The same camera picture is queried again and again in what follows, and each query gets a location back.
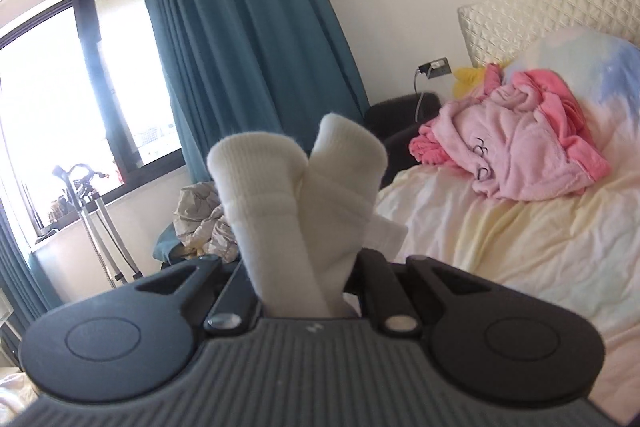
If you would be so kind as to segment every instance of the window pane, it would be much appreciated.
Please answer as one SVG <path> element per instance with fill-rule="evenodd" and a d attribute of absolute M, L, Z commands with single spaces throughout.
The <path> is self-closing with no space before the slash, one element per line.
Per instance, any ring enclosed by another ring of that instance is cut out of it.
<path fill-rule="evenodd" d="M 51 174 L 55 165 L 68 170 L 87 163 L 109 174 L 95 179 L 101 193 L 121 184 L 71 8 L 1 49 L 0 78 L 7 149 L 44 225 L 51 203 L 63 194 L 62 181 Z"/>
<path fill-rule="evenodd" d="M 95 0 L 102 59 L 143 164 L 180 149 L 144 0 Z"/>

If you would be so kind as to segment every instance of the blue curtain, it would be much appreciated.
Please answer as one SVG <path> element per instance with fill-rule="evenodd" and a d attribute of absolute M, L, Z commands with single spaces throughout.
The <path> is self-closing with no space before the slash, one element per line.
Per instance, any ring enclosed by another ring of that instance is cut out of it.
<path fill-rule="evenodd" d="M 1 201 L 0 288 L 14 308 L 9 322 L 20 335 L 35 319 L 62 304 L 37 259 L 31 255 L 27 263 L 22 256 Z M 13 354 L 17 362 L 17 337 L 6 325 L 2 327 L 1 335 L 9 347 L 5 352 L 9 356 Z"/>
<path fill-rule="evenodd" d="M 313 146 L 328 112 L 361 122 L 362 81 L 329 0 L 145 0 L 194 182 L 209 149 L 264 130 Z"/>

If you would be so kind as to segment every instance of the pink clothing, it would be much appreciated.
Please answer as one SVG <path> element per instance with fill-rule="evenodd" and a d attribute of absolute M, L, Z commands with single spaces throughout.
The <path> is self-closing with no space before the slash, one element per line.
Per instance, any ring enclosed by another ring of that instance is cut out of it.
<path fill-rule="evenodd" d="M 580 105 L 552 71 L 515 73 L 501 86 L 491 64 L 478 91 L 420 127 L 409 145 L 419 162 L 459 166 L 476 192 L 516 201 L 582 193 L 609 174 Z"/>

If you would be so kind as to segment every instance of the quilted headboard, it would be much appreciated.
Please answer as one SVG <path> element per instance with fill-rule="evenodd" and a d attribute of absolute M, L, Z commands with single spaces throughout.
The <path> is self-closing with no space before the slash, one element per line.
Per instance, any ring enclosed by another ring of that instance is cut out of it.
<path fill-rule="evenodd" d="M 564 26 L 582 25 L 640 46 L 640 0 L 485 0 L 458 8 L 474 66 L 513 58 Z"/>

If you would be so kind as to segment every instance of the power cord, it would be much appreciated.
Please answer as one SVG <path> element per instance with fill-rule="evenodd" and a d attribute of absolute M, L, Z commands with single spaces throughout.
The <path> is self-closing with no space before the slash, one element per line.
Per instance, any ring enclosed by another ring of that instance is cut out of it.
<path fill-rule="evenodd" d="M 415 70 L 414 73 L 414 93 L 416 96 L 418 96 L 418 87 L 417 87 L 417 81 L 418 81 L 418 75 L 420 74 L 420 68 L 418 68 L 417 70 Z M 427 69 L 427 72 L 425 73 L 425 76 L 427 77 L 427 80 L 429 80 L 431 75 L 431 65 L 429 65 L 429 68 Z M 415 115 L 414 115 L 414 120 L 417 123 L 418 122 L 418 115 L 420 114 L 420 106 L 422 105 L 422 99 L 424 98 L 424 91 L 420 93 L 420 98 L 418 98 L 418 103 L 415 106 Z"/>

